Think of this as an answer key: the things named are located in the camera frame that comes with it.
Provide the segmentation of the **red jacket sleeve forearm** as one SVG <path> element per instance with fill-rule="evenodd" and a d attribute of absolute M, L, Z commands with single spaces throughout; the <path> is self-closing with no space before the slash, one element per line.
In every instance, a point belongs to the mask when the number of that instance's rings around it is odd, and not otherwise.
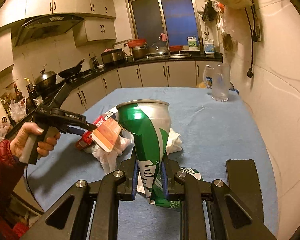
<path fill-rule="evenodd" d="M 23 176 L 25 165 L 21 164 L 10 149 L 10 141 L 0 142 L 0 216 L 8 206 L 8 200 L 17 182 Z M 0 239 L 19 239 L 18 234 L 0 219 Z"/>

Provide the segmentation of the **person's left hand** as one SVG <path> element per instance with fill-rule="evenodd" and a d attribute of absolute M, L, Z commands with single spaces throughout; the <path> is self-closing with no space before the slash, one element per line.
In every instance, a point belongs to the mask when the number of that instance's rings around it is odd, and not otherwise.
<path fill-rule="evenodd" d="M 10 142 L 11 154 L 14 157 L 20 158 L 28 137 L 32 134 L 41 135 L 43 131 L 44 130 L 34 122 L 24 123 L 21 129 L 19 129 L 17 136 Z M 38 154 L 42 157 L 48 156 L 49 153 L 53 151 L 54 147 L 57 145 L 57 140 L 60 139 L 60 137 L 60 132 L 57 132 L 53 137 L 47 137 L 45 141 L 38 142 Z"/>

